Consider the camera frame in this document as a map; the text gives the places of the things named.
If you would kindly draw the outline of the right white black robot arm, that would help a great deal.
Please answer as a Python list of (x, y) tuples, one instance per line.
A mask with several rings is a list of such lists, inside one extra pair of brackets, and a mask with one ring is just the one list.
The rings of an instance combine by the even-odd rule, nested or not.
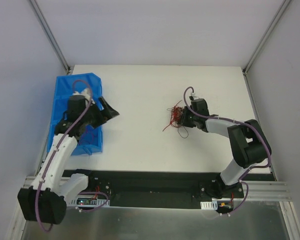
[(216, 177), (215, 192), (227, 197), (244, 174), (263, 162), (272, 153), (259, 122), (250, 119), (244, 122), (225, 120), (210, 115), (205, 99), (190, 97), (190, 106), (185, 106), (179, 124), (188, 128), (198, 128), (205, 133), (218, 134), (229, 139), (232, 160)]

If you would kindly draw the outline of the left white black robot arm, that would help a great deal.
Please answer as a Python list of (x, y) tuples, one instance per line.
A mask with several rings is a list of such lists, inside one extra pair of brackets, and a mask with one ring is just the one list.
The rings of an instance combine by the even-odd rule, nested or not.
[(95, 191), (96, 183), (83, 170), (71, 175), (61, 184), (66, 162), (77, 147), (86, 127), (98, 128), (119, 116), (101, 96), (98, 104), (92, 97), (72, 95), (67, 109), (54, 128), (52, 145), (43, 167), (29, 187), (21, 188), (17, 200), (27, 221), (58, 225), (66, 215), (67, 204), (80, 192), (86, 195)]

